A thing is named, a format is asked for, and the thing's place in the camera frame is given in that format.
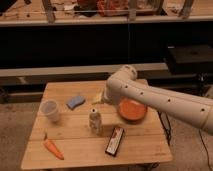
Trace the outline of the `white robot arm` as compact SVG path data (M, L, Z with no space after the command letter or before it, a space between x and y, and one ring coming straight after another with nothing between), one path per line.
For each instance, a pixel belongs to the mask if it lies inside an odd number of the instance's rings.
M97 101L117 105L127 97L213 135L213 99L142 84L137 70L123 65L108 77Z

